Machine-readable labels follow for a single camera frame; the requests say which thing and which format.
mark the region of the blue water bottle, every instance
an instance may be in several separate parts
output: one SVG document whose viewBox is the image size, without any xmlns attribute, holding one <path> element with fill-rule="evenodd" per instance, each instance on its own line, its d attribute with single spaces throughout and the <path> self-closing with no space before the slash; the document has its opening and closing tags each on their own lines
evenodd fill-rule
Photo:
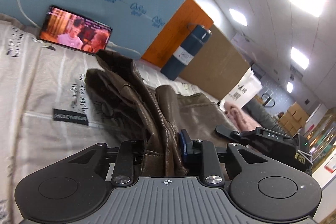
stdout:
<svg viewBox="0 0 336 224">
<path fill-rule="evenodd" d="M 194 56 L 203 47 L 211 36 L 210 30 L 204 26 L 196 25 L 182 44 L 173 53 L 167 63 L 162 67 L 161 73 L 168 79 L 175 80 L 182 70 L 190 63 Z"/>
</svg>

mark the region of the brown leather jacket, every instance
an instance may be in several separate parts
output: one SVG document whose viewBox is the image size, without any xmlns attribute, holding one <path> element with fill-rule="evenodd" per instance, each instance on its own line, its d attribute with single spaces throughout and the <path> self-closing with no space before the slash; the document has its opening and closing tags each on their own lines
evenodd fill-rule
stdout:
<svg viewBox="0 0 336 224">
<path fill-rule="evenodd" d="M 111 51 L 99 51 L 96 58 L 105 71 L 89 69 L 86 89 L 89 94 L 104 98 L 133 126 L 134 133 L 127 138 L 144 140 L 142 176 L 187 174 L 178 146 L 178 133 L 182 129 L 187 130 L 191 139 L 209 140 L 215 146 L 227 144 L 214 133 L 217 125 L 236 130 L 203 93 L 185 97 L 175 94 L 167 85 L 150 90 L 132 59 Z"/>
</svg>

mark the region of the phone screen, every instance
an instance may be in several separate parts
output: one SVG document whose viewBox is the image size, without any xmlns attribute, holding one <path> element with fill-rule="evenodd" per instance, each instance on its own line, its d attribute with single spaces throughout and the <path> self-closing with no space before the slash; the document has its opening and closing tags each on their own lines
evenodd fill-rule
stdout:
<svg viewBox="0 0 336 224">
<path fill-rule="evenodd" d="M 107 25 L 51 6 L 40 39 L 94 54 L 105 49 L 111 33 Z"/>
</svg>

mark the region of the white bed sheet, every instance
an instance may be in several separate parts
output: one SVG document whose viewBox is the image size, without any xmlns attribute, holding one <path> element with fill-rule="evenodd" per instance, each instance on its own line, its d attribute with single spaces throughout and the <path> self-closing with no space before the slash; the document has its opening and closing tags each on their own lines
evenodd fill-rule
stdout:
<svg viewBox="0 0 336 224">
<path fill-rule="evenodd" d="M 37 32 L 0 14 L 0 224 L 22 220 L 13 196 L 22 178 L 95 143 L 118 146 L 133 130 L 106 119 L 113 110 L 86 94 L 86 70 L 100 68 L 96 58 L 58 45 L 51 50 L 35 38 Z M 136 64 L 152 88 L 170 85 L 186 96 L 202 92 L 182 79 L 167 79 L 146 61 Z M 85 113 L 89 126 L 53 121 L 53 108 Z"/>
</svg>

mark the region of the cardboard box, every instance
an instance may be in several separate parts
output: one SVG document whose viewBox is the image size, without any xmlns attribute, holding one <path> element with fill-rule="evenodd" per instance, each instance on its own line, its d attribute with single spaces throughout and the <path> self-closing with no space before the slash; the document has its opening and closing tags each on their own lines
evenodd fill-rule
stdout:
<svg viewBox="0 0 336 224">
<path fill-rule="evenodd" d="M 288 109 L 287 111 L 293 116 L 294 113 L 295 113 L 298 109 L 302 109 L 302 108 L 300 107 L 300 105 L 299 105 L 297 102 L 295 102 L 293 105 L 291 105 L 291 106 L 289 107 L 289 109 Z"/>
<path fill-rule="evenodd" d="M 279 122 L 282 125 L 285 125 L 290 120 L 291 120 L 291 115 L 288 112 L 286 112 L 284 115 L 282 115 L 282 117 L 280 118 Z"/>
<path fill-rule="evenodd" d="M 289 109 L 288 112 L 293 116 L 293 118 L 300 124 L 301 127 L 304 127 L 306 121 L 308 120 L 308 114 L 300 107 L 300 105 L 295 102 Z"/>
<path fill-rule="evenodd" d="M 179 75 L 191 84 L 223 99 L 241 80 L 250 68 L 246 60 L 216 27 L 198 54 Z"/>
<path fill-rule="evenodd" d="M 292 125 L 292 128 L 294 128 L 296 131 L 298 131 L 301 128 L 301 125 L 296 121 L 293 116 L 286 112 L 279 120 L 279 122 L 285 126 L 288 122 Z"/>
<path fill-rule="evenodd" d="M 291 131 L 292 128 L 293 128 L 293 125 L 292 125 L 290 122 L 286 122 L 286 124 L 284 125 L 284 128 L 285 128 L 287 131 Z"/>
<path fill-rule="evenodd" d="M 297 133 L 297 130 L 295 130 L 295 128 L 292 128 L 290 131 L 289 131 L 290 135 L 293 137 L 296 133 Z"/>
</svg>

